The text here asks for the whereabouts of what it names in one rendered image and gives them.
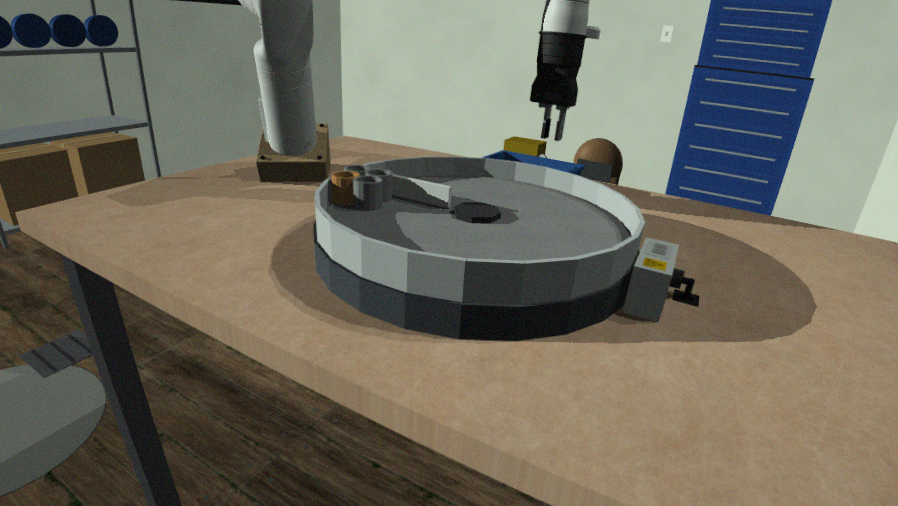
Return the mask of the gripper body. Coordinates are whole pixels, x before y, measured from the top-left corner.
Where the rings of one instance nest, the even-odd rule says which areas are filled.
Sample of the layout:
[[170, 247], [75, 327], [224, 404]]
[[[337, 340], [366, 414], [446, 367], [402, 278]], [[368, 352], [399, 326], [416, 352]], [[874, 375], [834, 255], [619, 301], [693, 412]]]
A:
[[530, 101], [573, 107], [577, 74], [586, 38], [599, 39], [599, 27], [587, 26], [589, 4], [574, 0], [547, 0], [537, 55], [537, 76]]

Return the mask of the bronze bushing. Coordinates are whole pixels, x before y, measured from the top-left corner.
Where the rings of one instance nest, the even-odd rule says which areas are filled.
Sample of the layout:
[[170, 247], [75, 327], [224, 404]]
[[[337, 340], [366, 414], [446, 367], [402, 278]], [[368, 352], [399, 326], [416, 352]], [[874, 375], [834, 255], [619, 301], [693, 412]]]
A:
[[360, 176], [354, 171], [338, 171], [331, 175], [332, 201], [339, 205], [354, 204], [353, 179]]

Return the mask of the grey hollow cylinder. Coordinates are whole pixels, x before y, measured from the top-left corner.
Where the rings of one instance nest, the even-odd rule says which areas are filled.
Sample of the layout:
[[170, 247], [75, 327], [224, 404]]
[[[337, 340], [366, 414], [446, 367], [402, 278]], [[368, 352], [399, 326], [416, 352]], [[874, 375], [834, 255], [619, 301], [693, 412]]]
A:
[[353, 179], [353, 190], [355, 209], [375, 211], [382, 208], [382, 178], [368, 175], [355, 177]]
[[366, 165], [349, 165], [344, 167], [344, 171], [354, 171], [358, 172], [360, 176], [365, 176], [365, 172], [367, 170], [371, 170], [371, 167]]
[[[388, 174], [388, 175], [386, 175], [386, 174]], [[388, 202], [388, 201], [392, 200], [392, 188], [393, 188], [393, 173], [392, 173], [392, 171], [385, 170], [385, 169], [371, 169], [371, 170], [367, 170], [365, 172], [365, 175], [368, 175], [368, 176], [382, 175], [382, 176], [377, 176], [377, 177], [382, 178], [382, 202]]]

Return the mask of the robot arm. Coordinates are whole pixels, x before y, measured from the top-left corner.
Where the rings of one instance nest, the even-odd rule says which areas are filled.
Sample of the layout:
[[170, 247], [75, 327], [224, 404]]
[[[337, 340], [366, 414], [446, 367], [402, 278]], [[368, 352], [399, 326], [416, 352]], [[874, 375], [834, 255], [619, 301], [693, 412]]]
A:
[[239, 0], [260, 18], [262, 39], [254, 46], [265, 140], [283, 155], [317, 144], [310, 51], [312, 0]]

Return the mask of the blue plastic crate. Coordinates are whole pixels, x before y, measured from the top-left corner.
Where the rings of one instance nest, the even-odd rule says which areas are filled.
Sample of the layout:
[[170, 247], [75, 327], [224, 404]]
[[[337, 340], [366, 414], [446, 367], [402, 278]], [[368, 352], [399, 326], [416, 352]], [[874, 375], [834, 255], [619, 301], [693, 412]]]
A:
[[[559, 161], [549, 158], [543, 158], [538, 156], [532, 156], [522, 153], [516, 153], [511, 151], [499, 151], [490, 155], [485, 156], [485, 158], [498, 159], [498, 160], [507, 160], [507, 161], [516, 161], [527, 164], [533, 164], [538, 166], [544, 166], [553, 168], [556, 170], [572, 173], [581, 176], [581, 171], [584, 169], [585, 165], [575, 164], [565, 161]], [[578, 173], [578, 174], [577, 174]]]

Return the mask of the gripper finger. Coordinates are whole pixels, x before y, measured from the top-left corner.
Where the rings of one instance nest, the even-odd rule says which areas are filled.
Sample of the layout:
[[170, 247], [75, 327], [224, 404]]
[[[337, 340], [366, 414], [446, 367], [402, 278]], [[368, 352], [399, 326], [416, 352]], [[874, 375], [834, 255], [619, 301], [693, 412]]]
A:
[[566, 111], [567, 111], [567, 109], [569, 109], [569, 108], [570, 108], [570, 107], [563, 107], [563, 106], [557, 106], [557, 105], [556, 105], [556, 110], [560, 110], [560, 114], [559, 114], [559, 121], [557, 121], [557, 127], [556, 127], [556, 133], [555, 133], [555, 139], [554, 139], [554, 141], [560, 141], [560, 140], [562, 140], [563, 130], [564, 130], [564, 123], [565, 123], [565, 117], [566, 117]]
[[543, 138], [543, 139], [549, 137], [550, 123], [551, 123], [550, 117], [551, 117], [552, 106], [553, 105], [544, 104], [544, 103], [539, 103], [539, 106], [538, 106], [540, 108], [541, 107], [545, 108], [542, 133], [541, 133], [541, 138]]

